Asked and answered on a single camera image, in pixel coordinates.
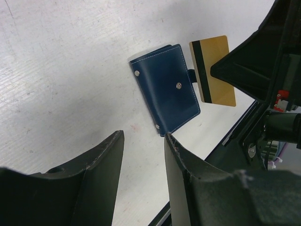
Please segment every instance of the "screw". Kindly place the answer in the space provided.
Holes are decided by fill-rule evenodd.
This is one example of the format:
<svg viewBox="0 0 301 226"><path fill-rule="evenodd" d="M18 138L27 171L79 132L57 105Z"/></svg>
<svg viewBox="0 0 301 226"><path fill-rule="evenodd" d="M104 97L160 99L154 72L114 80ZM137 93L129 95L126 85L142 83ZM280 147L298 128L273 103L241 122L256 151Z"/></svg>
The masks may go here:
<svg viewBox="0 0 301 226"><path fill-rule="evenodd" d="M182 88L182 84L178 82L176 87L177 87L177 89L180 89L180 88Z"/></svg>
<svg viewBox="0 0 301 226"><path fill-rule="evenodd" d="M253 158L256 154L256 145L250 144L249 149L248 149L248 154L250 158Z"/></svg>

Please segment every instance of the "cable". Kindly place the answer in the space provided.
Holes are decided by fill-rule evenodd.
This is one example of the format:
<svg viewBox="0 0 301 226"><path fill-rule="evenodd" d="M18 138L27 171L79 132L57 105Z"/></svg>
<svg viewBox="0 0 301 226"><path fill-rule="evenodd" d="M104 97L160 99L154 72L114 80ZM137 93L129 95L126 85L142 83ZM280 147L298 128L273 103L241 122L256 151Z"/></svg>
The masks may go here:
<svg viewBox="0 0 301 226"><path fill-rule="evenodd" d="M271 166L271 169L276 169L276 165L275 165L275 163L274 163L274 161L269 161L269 163L271 163L271 164L273 164L272 166Z"/></svg>
<svg viewBox="0 0 301 226"><path fill-rule="evenodd" d="M265 169L268 170L268 162L269 162L269 153L271 151L271 147L272 147L272 141L269 145L269 149L267 150L267 152L265 153L264 156L264 165L265 165Z"/></svg>
<svg viewBox="0 0 301 226"><path fill-rule="evenodd" d="M258 141L256 142L255 149L256 149L256 154L257 154L257 158L258 158L260 167L261 167L263 170L266 170L265 165L264 165L264 162L263 162L263 158L261 157L261 151L260 151L259 148L258 148Z"/></svg>
<svg viewBox="0 0 301 226"><path fill-rule="evenodd" d="M282 147L282 149L281 149L279 155L278 155L278 157L279 157L280 159L281 159L283 153L285 152L285 150L287 149L287 147L288 147L288 143L285 143L285 144L283 145L283 147Z"/></svg>
<svg viewBox="0 0 301 226"><path fill-rule="evenodd" d="M283 162L283 160L280 159L279 157L276 157L276 159L278 159L280 163Z"/></svg>

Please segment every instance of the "gold card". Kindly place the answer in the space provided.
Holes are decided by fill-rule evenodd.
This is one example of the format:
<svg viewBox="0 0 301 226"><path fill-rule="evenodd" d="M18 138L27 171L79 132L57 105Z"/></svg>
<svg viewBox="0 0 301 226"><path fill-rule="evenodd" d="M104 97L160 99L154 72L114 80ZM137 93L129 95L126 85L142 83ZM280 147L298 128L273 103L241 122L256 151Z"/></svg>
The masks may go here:
<svg viewBox="0 0 301 226"><path fill-rule="evenodd" d="M227 36L193 41L189 46L202 101L236 106L234 87L210 74L211 66L229 53Z"/></svg>

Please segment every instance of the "white stitching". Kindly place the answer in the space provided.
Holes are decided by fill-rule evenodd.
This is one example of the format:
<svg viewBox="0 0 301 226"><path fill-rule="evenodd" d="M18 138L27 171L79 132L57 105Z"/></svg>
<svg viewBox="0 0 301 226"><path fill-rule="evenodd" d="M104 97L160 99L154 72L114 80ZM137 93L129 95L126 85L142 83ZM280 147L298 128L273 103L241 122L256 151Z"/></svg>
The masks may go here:
<svg viewBox="0 0 301 226"><path fill-rule="evenodd" d="M185 66L185 70L186 70L186 74L187 74L187 77L188 77L188 80L189 80L189 83L190 83L190 87L191 87L191 90L192 90L192 93L193 93L193 97L194 97L194 100L196 101L196 104L197 104L197 107L198 107L198 112L197 112L195 115L193 115L192 117L190 117L188 120L186 120L185 122L183 122L181 125L179 125L178 127L176 127L176 128L175 128L173 131L171 131L170 133L173 133L174 131L176 131L178 128L180 128L182 125L184 125L186 122L188 122L189 120L191 120L192 118L194 118L195 116L197 116L197 115L200 113L200 111L201 111L200 108L199 108L199 105L198 105L197 97L196 97L196 95L195 95L195 93L194 93L194 90L193 90L192 83L191 83L190 78L189 78L189 75L188 75L188 69L187 69L187 66L186 66L186 63L185 63L185 59L184 59L184 55L183 55L182 49L181 49L181 47L179 47L179 46L177 46L177 47L175 47L175 48L179 48L179 49L180 49L181 56L182 56L182 60L183 60L183 63L184 63L184 66ZM136 62L134 62L134 63L131 63L131 65L136 64L136 63L138 63L138 62L140 62L140 61L146 60L146 59L148 59L148 58L151 58L151 57L160 55L160 54L162 54L162 53L166 53L166 52L168 52L168 51L170 51L170 50L173 50L173 49L175 49L175 48L171 48L171 49L166 50L166 51L164 51L164 52L157 53L157 54L155 54L155 55L153 55L153 56L149 56L149 57L147 57L147 58L145 58L145 59L138 60L138 61L136 61Z"/></svg>
<svg viewBox="0 0 301 226"><path fill-rule="evenodd" d="M173 49L175 49L175 48L179 48L179 47L174 47L174 48L171 48L171 49L169 49L169 50L166 50L166 51L164 51L164 52L162 52L162 53L166 53L166 52L168 52L168 51L170 51L170 50L173 50ZM155 55L149 56L149 57L147 57L147 58L144 58L144 59L142 59L142 60L138 60L138 61L136 61L136 62L133 62L133 63L131 63L131 65L133 65L133 64L136 64L136 63L138 63L138 62L140 62L140 61L146 60L146 59L148 59L148 58L151 58L151 57L154 57L154 56L160 55L160 54L162 54L162 53L157 53L157 54L155 54Z"/></svg>

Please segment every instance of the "black magnetic stripe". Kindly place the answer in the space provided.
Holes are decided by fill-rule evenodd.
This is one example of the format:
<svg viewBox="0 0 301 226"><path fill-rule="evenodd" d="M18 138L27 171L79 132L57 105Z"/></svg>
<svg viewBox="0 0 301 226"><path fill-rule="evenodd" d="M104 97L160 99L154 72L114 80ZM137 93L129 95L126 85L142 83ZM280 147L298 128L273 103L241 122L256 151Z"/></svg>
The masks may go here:
<svg viewBox="0 0 301 226"><path fill-rule="evenodd" d="M198 76L201 81L204 101L206 103L212 103L200 41L193 41L192 48L198 68Z"/></svg>

